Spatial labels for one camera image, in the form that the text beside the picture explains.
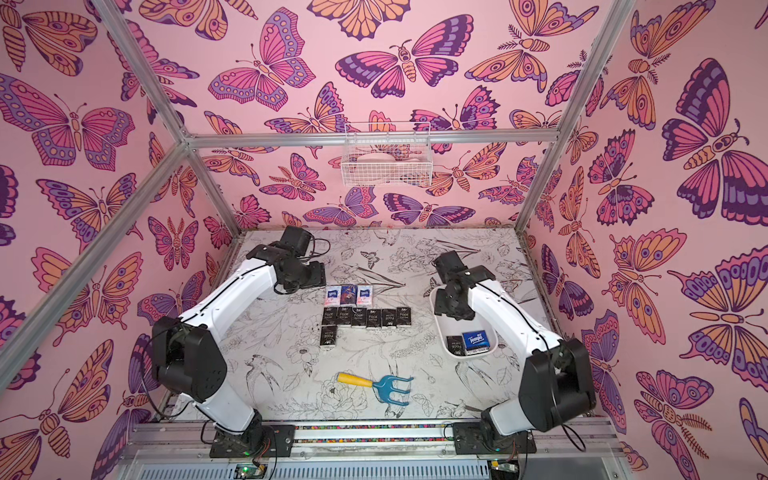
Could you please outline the blue yellow toy rake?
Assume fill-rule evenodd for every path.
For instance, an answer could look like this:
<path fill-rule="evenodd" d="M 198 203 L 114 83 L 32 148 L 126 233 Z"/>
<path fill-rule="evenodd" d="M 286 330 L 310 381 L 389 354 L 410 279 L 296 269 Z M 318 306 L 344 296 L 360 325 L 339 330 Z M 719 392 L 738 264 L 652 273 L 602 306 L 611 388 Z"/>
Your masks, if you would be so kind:
<path fill-rule="evenodd" d="M 410 384 L 414 378 L 385 375 L 378 381 L 373 381 L 349 373 L 340 372 L 336 375 L 336 380 L 339 383 L 346 385 L 370 388 L 381 403 L 405 407 L 409 405 L 409 402 L 407 400 L 401 400 L 401 397 L 407 397 L 411 390 L 401 389 L 397 384 Z"/>

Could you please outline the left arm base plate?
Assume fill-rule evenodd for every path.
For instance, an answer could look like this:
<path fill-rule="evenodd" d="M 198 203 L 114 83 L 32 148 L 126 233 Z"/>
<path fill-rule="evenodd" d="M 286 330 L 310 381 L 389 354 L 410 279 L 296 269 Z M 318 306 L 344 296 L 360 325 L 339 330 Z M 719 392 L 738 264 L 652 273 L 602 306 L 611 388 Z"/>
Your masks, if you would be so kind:
<path fill-rule="evenodd" d="M 296 426 L 292 424 L 259 424 L 237 434 L 216 427 L 209 456 L 225 459 L 289 457 L 295 433 Z"/>

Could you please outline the pink white tissue pack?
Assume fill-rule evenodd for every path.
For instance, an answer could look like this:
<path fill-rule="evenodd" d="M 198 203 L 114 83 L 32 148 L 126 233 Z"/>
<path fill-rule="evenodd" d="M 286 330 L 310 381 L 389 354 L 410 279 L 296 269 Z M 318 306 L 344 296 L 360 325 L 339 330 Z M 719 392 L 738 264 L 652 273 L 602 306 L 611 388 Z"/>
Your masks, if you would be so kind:
<path fill-rule="evenodd" d="M 341 305 L 341 286 L 327 286 L 325 290 L 324 306 L 339 307 Z"/>
<path fill-rule="evenodd" d="M 370 308 L 373 305 L 373 286 L 372 285 L 368 284 L 368 285 L 357 286 L 356 305 L 358 307 L 365 307 L 365 308 Z"/>

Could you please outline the aluminium mounting rail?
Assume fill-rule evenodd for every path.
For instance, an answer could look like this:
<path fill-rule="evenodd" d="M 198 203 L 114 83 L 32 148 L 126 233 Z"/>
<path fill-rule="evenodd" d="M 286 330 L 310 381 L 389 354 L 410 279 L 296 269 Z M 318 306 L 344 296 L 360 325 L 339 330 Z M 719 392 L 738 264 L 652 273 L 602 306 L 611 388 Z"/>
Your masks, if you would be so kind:
<path fill-rule="evenodd" d="M 344 457 L 407 456 L 507 458 L 511 456 L 576 456 L 621 454 L 614 428 L 601 418 L 579 418 L 573 431 L 521 432 L 493 439 L 477 419 L 426 419 L 349 422 L 268 422 L 268 456 L 290 460 L 331 460 Z M 183 455 L 232 458 L 214 429 L 201 422 L 153 423 L 134 429 L 124 458 L 130 455 Z"/>

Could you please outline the blue red illustrated tissue pack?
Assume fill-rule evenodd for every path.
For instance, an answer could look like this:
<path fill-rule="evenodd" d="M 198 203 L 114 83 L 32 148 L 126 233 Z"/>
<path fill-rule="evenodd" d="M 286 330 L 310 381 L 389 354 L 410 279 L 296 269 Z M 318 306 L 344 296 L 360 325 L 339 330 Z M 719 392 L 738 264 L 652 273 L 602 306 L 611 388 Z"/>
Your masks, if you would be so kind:
<path fill-rule="evenodd" d="M 355 306 L 357 304 L 358 287 L 355 284 L 345 284 L 340 287 L 340 305 Z"/>

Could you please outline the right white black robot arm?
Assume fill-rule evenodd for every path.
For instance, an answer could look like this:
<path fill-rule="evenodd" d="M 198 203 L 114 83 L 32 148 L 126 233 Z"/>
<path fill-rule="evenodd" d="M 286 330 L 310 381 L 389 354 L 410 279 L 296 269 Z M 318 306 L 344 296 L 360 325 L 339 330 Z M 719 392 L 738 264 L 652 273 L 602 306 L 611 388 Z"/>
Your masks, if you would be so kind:
<path fill-rule="evenodd" d="M 497 334 L 522 366 L 517 393 L 481 413 L 489 438 L 547 432 L 595 408 L 590 356 L 581 341 L 541 324 L 490 270 L 466 266 L 457 252 L 439 255 L 433 265 L 443 283 L 432 301 L 437 325 L 482 320 L 483 330 Z"/>

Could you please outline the green circuit board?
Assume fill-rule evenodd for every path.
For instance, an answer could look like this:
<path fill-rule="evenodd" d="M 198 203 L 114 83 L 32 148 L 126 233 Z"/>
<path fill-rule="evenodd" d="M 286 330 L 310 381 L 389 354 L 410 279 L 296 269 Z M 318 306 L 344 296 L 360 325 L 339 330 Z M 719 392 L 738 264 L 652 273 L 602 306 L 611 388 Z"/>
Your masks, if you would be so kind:
<path fill-rule="evenodd" d="M 234 470 L 234 480 L 263 480 L 267 467 L 263 464 L 237 464 Z"/>

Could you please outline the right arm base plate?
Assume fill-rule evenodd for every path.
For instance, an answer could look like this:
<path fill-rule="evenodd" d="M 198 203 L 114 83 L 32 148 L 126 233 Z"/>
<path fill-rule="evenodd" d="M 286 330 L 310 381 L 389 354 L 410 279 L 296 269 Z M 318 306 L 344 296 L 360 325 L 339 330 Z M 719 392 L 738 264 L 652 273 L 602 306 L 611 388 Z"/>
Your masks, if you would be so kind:
<path fill-rule="evenodd" d="M 533 436 L 526 431 L 504 436 L 482 420 L 452 423 L 451 430 L 454 449 L 459 455 L 515 456 L 537 452 Z"/>

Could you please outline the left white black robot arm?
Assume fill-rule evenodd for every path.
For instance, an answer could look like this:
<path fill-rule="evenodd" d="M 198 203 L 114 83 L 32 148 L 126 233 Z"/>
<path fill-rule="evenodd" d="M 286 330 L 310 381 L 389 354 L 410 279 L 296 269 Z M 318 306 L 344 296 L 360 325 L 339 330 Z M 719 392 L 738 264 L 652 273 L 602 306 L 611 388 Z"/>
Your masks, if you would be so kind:
<path fill-rule="evenodd" d="M 257 411 L 227 380 L 227 362 L 219 343 L 235 320 L 265 293 L 290 295 L 326 285 L 317 260 L 316 237 L 295 226 L 280 239 L 260 244 L 207 297 L 177 316 L 164 316 L 150 337 L 152 378 L 184 394 L 220 430 L 244 434 Z"/>

